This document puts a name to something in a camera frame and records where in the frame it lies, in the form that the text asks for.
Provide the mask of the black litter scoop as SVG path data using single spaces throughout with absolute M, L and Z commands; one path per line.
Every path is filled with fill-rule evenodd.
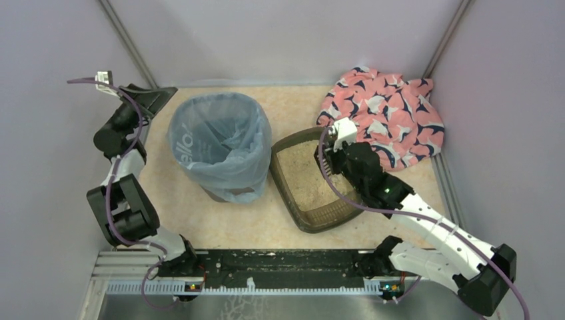
M 331 164 L 331 156 L 333 155 L 333 147 L 324 144 L 322 151 L 318 150 L 318 145 L 314 148 L 314 162 L 317 164 L 321 172 L 328 176 L 333 174 L 333 166 Z

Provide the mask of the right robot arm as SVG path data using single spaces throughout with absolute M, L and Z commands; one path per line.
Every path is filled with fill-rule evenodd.
M 432 245 L 431 250 L 391 240 L 382 250 L 384 260 L 397 271 L 429 278 L 454 292 L 475 313 L 495 314 L 511 291 L 519 296 L 516 280 L 517 253 L 507 244 L 497 247 L 471 235 L 433 209 L 403 180 L 384 171 L 368 143 L 319 143 L 314 159 L 322 176 L 341 174 L 360 197 L 348 204 L 400 223 Z

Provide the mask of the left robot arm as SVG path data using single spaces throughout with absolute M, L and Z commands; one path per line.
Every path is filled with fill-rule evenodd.
M 193 246 L 161 226 L 157 210 L 138 181 L 147 163 L 139 134 L 176 92 L 175 87 L 119 87 L 121 105 L 93 138 L 111 168 L 101 185 L 87 192 L 87 201 L 112 246 L 142 245 L 158 255 L 158 277 L 202 277 L 205 272 Z

